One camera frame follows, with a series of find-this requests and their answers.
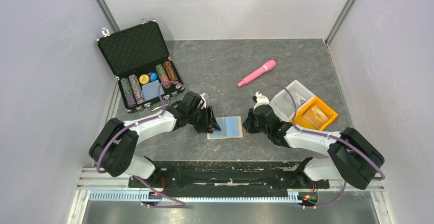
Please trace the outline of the beige card holder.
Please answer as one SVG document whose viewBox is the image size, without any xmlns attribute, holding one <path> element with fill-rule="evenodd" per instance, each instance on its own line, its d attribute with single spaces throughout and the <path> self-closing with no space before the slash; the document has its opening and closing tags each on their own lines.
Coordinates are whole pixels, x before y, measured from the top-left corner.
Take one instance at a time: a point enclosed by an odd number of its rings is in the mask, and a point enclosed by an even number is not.
<svg viewBox="0 0 434 224">
<path fill-rule="evenodd" d="M 217 117 L 216 121 L 219 127 L 221 128 L 221 131 L 214 131 L 213 133 L 208 133 L 207 134 L 208 140 L 232 139 L 232 138 L 243 137 L 241 116 Z"/>
</svg>

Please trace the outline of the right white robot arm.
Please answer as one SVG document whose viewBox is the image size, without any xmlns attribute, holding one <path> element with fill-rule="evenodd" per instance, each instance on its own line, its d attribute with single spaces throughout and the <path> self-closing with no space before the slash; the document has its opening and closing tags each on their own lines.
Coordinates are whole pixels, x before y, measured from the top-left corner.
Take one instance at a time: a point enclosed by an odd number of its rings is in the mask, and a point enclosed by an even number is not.
<svg viewBox="0 0 434 224">
<path fill-rule="evenodd" d="M 384 156 L 354 128 L 347 127 L 342 132 L 308 129 L 282 121 L 270 105 L 249 109 L 242 126 L 248 133 L 265 134 L 276 146 L 301 148 L 328 156 L 326 169 L 319 168 L 319 161 L 310 160 L 296 172 L 296 182 L 302 187 L 335 177 L 364 190 L 372 180 L 385 178 L 380 170 Z"/>
</svg>

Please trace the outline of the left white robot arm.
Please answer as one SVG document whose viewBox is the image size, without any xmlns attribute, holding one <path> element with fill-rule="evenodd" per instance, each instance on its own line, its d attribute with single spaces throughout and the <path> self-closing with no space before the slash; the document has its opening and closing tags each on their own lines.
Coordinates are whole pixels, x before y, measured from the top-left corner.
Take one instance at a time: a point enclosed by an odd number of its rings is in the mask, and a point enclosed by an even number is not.
<svg viewBox="0 0 434 224">
<path fill-rule="evenodd" d="M 192 125 L 197 133 L 221 131 L 213 109 L 202 95 L 188 91 L 184 97 L 167 105 L 159 113 L 132 121 L 110 119 L 89 149 L 99 173 L 112 177 L 138 176 L 149 187 L 156 186 L 161 173 L 154 162 L 135 155 L 136 147 L 156 135 Z"/>
</svg>

